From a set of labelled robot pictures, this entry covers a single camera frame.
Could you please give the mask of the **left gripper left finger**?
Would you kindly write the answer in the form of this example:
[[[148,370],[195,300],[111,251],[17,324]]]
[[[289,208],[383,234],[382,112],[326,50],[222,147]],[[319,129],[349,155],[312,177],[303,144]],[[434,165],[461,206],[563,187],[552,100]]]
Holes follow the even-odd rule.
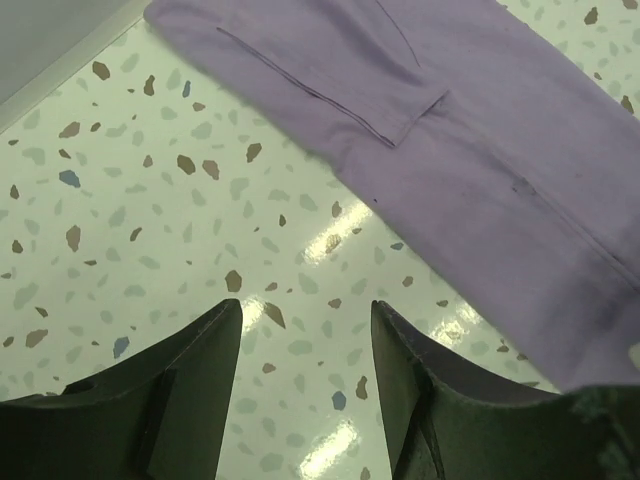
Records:
[[[2,402],[2,478],[215,478],[241,333],[226,299],[59,395]]]

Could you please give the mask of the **purple t shirt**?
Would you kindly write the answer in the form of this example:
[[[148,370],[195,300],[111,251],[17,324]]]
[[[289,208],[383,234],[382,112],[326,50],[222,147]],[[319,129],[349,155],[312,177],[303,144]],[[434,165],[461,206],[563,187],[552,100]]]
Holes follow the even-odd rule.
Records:
[[[494,1],[154,1],[556,387],[639,380],[639,123]]]

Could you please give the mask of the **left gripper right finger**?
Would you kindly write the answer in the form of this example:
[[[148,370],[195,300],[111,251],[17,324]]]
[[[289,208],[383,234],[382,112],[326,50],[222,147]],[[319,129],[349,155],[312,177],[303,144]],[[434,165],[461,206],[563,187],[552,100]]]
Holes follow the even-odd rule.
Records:
[[[636,479],[639,389],[551,393],[501,377],[371,305],[395,479]]]

